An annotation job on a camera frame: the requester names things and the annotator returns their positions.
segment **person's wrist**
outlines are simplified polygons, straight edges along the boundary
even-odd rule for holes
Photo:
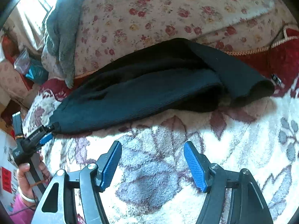
[[[25,206],[27,206],[27,207],[31,207],[31,206],[34,205],[34,203],[31,203],[31,202],[25,200],[22,196],[20,196],[20,198],[21,198],[21,201],[24,203]]]

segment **red flower pattern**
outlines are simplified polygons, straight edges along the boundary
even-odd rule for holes
[[[145,12],[143,11],[138,12],[138,17],[143,18],[144,16],[145,16]]]
[[[124,37],[126,34],[123,32],[122,29],[118,29],[114,32],[114,36],[117,38]]]
[[[186,27],[185,27],[185,31],[186,31],[187,33],[192,33],[192,29],[191,29],[190,26],[186,26]]]
[[[166,6],[169,6],[170,4],[171,4],[170,0],[167,0],[167,1],[164,2],[164,5],[166,5]]]
[[[105,6],[104,12],[111,12],[114,9],[114,6],[112,4],[107,4]]]
[[[188,10],[182,9],[180,8],[178,10],[178,14],[179,16],[181,16],[182,18],[187,18],[190,15],[190,12]]]
[[[233,26],[229,26],[226,28],[226,32],[224,33],[224,35],[228,36],[228,35],[234,35],[236,33],[237,33],[236,29]]]
[[[89,31],[89,28],[83,30],[82,34],[87,34],[88,31]]]
[[[102,41],[102,43],[106,43],[107,42],[107,37],[106,36],[102,36],[101,41]]]
[[[210,6],[204,6],[201,8],[202,11],[208,15],[215,14],[215,11]]]
[[[129,10],[129,13],[130,13],[131,15],[136,15],[138,12],[137,12],[136,9],[131,8],[131,9]]]
[[[224,43],[221,42],[220,40],[218,40],[215,48],[219,49],[219,50],[222,50],[224,48]]]
[[[101,54],[98,50],[95,51],[95,56],[96,56],[96,57],[100,57],[101,55],[102,55],[102,54]]]
[[[138,0],[137,1],[138,4],[145,6],[147,4],[147,2],[145,0]]]
[[[177,33],[177,30],[173,27],[173,26],[170,26],[170,25],[167,25],[166,26],[166,29],[165,29],[165,32],[169,35],[169,36],[173,36]]]
[[[115,55],[114,50],[110,49],[110,50],[109,50],[109,54],[110,54],[110,55]]]
[[[96,70],[98,70],[98,68],[99,68],[99,64],[98,64],[97,62],[95,62],[95,61],[92,62],[92,66],[93,66]]]
[[[147,23],[147,24],[145,25],[145,29],[150,29],[150,28],[152,28],[152,25],[151,25],[150,23]]]
[[[195,33],[196,35],[200,35],[200,34],[202,34],[202,31],[201,31],[201,28],[200,28],[200,27],[196,27],[196,28],[194,28],[193,30],[194,30],[194,33]]]
[[[233,47],[230,44],[224,46],[224,51],[233,51]]]
[[[256,18],[253,18],[253,19],[250,19],[247,21],[247,27],[249,27],[249,28],[253,28],[257,24],[258,24],[258,21]]]

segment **white bracelet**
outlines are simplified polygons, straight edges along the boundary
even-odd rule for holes
[[[26,201],[28,201],[28,202],[30,202],[30,203],[35,203],[35,200],[26,197],[26,196],[22,193],[20,186],[18,186],[18,191],[19,191],[20,196],[21,196],[24,200],[26,200]]]

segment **gray towel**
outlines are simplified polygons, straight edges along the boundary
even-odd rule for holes
[[[46,41],[50,55],[57,58],[57,67],[68,88],[74,84],[76,33],[83,0],[57,0],[46,20]]]

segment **floral bedsheet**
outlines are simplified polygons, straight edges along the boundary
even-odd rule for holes
[[[299,33],[292,38],[293,48],[299,46],[298,38]],[[296,51],[289,50],[286,47],[282,63],[298,60]],[[282,69],[289,80],[288,66]],[[195,187],[183,156],[183,144],[190,140],[224,169],[248,168],[274,223],[287,224],[299,206],[299,68],[293,69],[297,76],[292,76],[292,85],[244,108],[219,106],[211,113],[167,110],[85,135],[57,135],[42,148],[45,163],[52,174],[61,168],[76,171],[95,162],[119,140],[123,146],[120,163],[111,186],[100,194],[109,222],[195,223],[205,194]],[[24,134],[47,125],[70,92],[61,80],[47,81],[24,119]],[[230,194],[225,194],[220,223],[226,223]],[[83,216],[79,191],[76,207]]]
[[[274,9],[275,0],[85,0],[77,31],[75,75],[165,40],[196,39]],[[61,78],[55,62],[44,49],[44,67]]]

